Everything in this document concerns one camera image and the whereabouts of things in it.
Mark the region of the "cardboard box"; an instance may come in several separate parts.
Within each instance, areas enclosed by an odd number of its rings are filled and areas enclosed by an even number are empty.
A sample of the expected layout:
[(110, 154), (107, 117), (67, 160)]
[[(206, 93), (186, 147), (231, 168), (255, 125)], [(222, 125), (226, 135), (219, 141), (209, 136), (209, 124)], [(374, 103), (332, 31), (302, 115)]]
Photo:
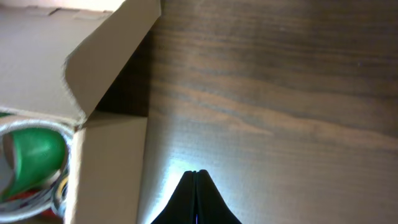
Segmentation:
[(1, 114), (75, 132), (56, 222), (136, 222), (147, 120), (96, 107), (160, 14), (158, 0), (1, 2)]

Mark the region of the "white tape roll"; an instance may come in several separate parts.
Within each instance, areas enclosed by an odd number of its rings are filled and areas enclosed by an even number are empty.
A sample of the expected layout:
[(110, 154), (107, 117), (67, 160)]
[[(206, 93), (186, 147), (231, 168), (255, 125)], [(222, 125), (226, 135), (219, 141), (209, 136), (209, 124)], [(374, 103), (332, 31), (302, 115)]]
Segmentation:
[(71, 173), (74, 130), (57, 122), (20, 116), (1, 118), (1, 149), (10, 181), (1, 190), (1, 223), (32, 218), (46, 210), (66, 219), (73, 205)]

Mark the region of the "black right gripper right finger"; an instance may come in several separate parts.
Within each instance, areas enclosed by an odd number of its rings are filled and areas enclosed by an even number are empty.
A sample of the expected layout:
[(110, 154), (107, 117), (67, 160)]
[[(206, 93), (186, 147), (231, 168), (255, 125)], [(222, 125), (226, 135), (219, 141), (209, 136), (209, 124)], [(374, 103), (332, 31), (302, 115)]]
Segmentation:
[(200, 224), (241, 224), (228, 208), (207, 170), (197, 172), (197, 218)]

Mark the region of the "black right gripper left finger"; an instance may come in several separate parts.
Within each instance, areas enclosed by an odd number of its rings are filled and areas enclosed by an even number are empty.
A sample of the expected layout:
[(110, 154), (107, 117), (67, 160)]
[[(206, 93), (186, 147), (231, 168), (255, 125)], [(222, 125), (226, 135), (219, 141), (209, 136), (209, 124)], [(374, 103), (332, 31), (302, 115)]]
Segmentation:
[(183, 173), (170, 200), (152, 224), (194, 224), (196, 219), (196, 171)]

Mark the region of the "green tape roll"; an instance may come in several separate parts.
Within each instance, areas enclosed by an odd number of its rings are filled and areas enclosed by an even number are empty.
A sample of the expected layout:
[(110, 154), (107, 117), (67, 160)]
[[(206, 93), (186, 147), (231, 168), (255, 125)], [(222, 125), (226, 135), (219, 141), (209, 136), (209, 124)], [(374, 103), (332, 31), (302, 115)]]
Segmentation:
[(1, 183), (1, 202), (34, 189), (62, 169), (73, 131), (54, 121), (1, 114), (1, 157), (10, 179)]

